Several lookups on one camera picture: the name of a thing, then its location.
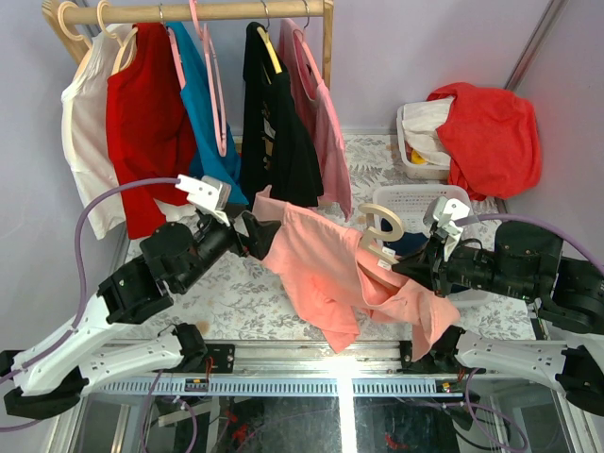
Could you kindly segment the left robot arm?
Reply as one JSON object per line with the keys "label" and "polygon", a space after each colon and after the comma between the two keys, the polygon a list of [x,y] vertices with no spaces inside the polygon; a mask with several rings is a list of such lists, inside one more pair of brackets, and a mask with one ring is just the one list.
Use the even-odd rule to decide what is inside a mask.
{"label": "left robot arm", "polygon": [[14,387],[4,396],[7,414],[45,420],[86,395],[124,378],[152,371],[190,372],[208,353],[198,328],[181,323],[146,343],[104,352],[102,346],[171,308],[225,253],[262,260],[281,227],[244,211],[246,233],[209,215],[198,229],[166,223],[141,243],[141,255],[119,267],[98,287],[82,316],[23,351],[1,354],[1,376]]}

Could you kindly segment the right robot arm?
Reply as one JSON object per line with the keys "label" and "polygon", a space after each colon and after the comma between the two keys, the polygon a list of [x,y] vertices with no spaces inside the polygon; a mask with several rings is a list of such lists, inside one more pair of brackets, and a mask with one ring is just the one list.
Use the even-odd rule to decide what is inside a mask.
{"label": "right robot arm", "polygon": [[573,334],[576,344],[506,343],[449,327],[429,349],[435,364],[495,371],[539,383],[593,415],[603,413],[603,267],[583,252],[566,257],[560,231],[517,218],[504,219],[493,249],[477,239],[445,250],[433,230],[417,252],[399,259],[398,274],[447,297],[455,289],[534,305],[538,319]]}

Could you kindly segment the salmon pink t-shirt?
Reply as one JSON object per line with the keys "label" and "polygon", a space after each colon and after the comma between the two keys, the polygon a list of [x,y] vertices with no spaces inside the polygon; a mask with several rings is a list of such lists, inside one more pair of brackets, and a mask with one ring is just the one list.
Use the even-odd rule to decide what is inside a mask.
{"label": "salmon pink t-shirt", "polygon": [[319,328],[334,352],[357,340],[359,312],[379,324],[410,324],[413,361],[459,322],[460,312],[448,299],[380,266],[360,247],[355,228],[273,199],[268,189],[257,193],[253,213],[281,223],[262,263],[280,277],[296,314]]}

